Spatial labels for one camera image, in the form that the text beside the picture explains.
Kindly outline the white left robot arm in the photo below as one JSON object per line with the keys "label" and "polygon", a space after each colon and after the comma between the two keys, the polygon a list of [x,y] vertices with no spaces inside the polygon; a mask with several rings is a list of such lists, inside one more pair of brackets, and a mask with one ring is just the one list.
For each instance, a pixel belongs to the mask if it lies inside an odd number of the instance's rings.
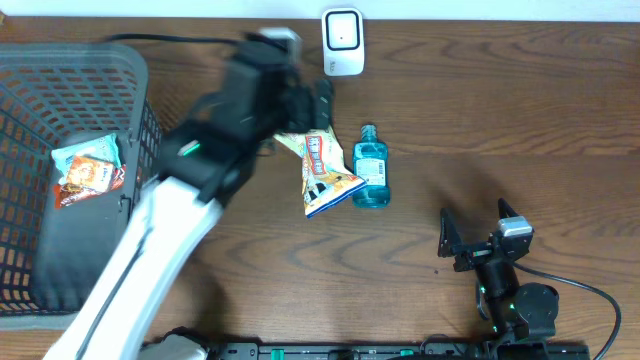
{"label": "white left robot arm", "polygon": [[202,96],[167,134],[156,176],[104,271],[49,359],[135,359],[186,260],[249,180],[264,141],[330,123],[331,92],[300,79],[301,40],[288,29],[249,34],[235,45],[218,92]]}

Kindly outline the blue mouthwash bottle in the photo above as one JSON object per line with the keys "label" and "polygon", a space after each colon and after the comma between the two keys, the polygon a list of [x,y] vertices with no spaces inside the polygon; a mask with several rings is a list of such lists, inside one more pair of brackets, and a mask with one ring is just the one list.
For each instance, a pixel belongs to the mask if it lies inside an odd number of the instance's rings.
{"label": "blue mouthwash bottle", "polygon": [[384,208],[389,205],[388,157],[388,146],[378,138],[376,126],[363,125],[361,140],[354,145],[352,158],[354,174],[365,183],[352,197],[356,207]]}

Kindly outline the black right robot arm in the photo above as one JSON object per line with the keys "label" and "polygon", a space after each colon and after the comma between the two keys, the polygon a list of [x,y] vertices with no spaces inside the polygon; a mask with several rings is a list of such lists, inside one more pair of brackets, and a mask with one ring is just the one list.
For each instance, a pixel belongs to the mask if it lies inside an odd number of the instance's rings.
{"label": "black right robot arm", "polygon": [[504,199],[498,200],[499,221],[484,242],[466,243],[452,213],[440,211],[438,256],[452,257],[456,272],[473,271],[479,293],[489,310],[495,331],[508,342],[528,342],[556,334],[559,295],[541,283],[522,285],[516,261],[529,253],[534,228]]}

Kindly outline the red brown snack bar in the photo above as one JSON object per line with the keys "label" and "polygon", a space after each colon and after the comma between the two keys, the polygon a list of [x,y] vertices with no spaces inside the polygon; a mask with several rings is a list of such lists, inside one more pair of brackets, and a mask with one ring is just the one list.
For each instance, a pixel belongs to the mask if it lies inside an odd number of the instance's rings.
{"label": "red brown snack bar", "polygon": [[[107,192],[117,190],[124,184],[126,174],[126,166],[123,165],[117,168],[114,172],[111,184]],[[104,195],[104,192],[97,191],[91,188],[85,188],[81,186],[71,184],[56,184],[53,186],[54,194],[54,208],[61,209],[63,207],[70,206],[74,203],[84,201],[93,197]]]}

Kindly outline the orange small box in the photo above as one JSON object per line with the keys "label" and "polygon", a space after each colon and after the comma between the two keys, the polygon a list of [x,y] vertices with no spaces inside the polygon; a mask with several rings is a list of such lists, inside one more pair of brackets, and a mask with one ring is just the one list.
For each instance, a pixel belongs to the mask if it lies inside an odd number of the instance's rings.
{"label": "orange small box", "polygon": [[67,173],[66,183],[100,193],[106,192],[110,189],[115,170],[110,162],[75,156]]}

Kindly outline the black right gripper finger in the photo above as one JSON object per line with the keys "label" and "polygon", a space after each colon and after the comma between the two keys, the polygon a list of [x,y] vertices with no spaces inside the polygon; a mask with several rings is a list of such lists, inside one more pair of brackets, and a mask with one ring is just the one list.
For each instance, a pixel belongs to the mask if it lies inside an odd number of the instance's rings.
{"label": "black right gripper finger", "polygon": [[461,252],[463,241],[457,231],[453,216],[448,209],[440,210],[440,238],[438,256],[453,257]]}
{"label": "black right gripper finger", "polygon": [[498,199],[498,213],[500,219],[519,216],[519,214],[509,205],[509,203],[504,198]]}

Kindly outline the yellow wet wipes bag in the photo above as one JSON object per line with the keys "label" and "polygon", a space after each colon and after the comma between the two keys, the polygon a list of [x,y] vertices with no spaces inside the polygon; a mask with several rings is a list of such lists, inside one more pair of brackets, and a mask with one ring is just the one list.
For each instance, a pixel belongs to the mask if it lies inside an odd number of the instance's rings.
{"label": "yellow wet wipes bag", "polygon": [[274,138],[302,160],[305,216],[311,218],[362,190],[366,183],[345,166],[343,148],[331,126]]}

